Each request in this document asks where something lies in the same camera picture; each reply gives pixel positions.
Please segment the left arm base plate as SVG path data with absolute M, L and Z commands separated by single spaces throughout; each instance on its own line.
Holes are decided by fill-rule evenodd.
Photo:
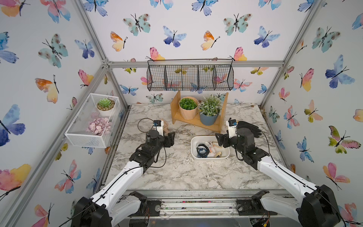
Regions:
M 160 215 L 161 201 L 159 200 L 150 200 L 136 191 L 130 193 L 127 199 L 131 200 L 127 207 L 129 217 L 158 217 Z

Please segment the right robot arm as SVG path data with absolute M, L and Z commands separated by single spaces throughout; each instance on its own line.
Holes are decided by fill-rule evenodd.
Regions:
M 242 160 L 286 189 L 291 198 L 267 191 L 255 195 L 258 208 L 273 211 L 300 223 L 303 227 L 335 227 L 344 223 L 335 195 L 326 185 L 317 186 L 275 161 L 270 153 L 256 147 L 254 134 L 247 128 L 216 134 L 219 146 L 232 147 Z

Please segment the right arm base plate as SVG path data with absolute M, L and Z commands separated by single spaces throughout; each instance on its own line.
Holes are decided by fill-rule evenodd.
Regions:
M 247 199 L 241 199 L 236 201 L 236 209 L 239 216 L 250 215 L 277 215 L 276 212 L 268 211 L 263 208 L 261 203 L 262 196 L 269 194 L 267 190 L 261 190 L 255 195 Z

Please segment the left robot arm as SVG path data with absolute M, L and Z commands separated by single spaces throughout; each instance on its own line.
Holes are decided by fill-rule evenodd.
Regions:
M 139 145 L 121 172 L 103 189 L 81 198 L 75 205 L 74 215 L 68 220 L 73 227 L 115 227 L 134 214 L 147 213 L 147 197 L 132 192 L 122 198 L 128 188 L 157 162 L 161 150 L 175 143 L 175 132 L 150 130 L 146 142 Z

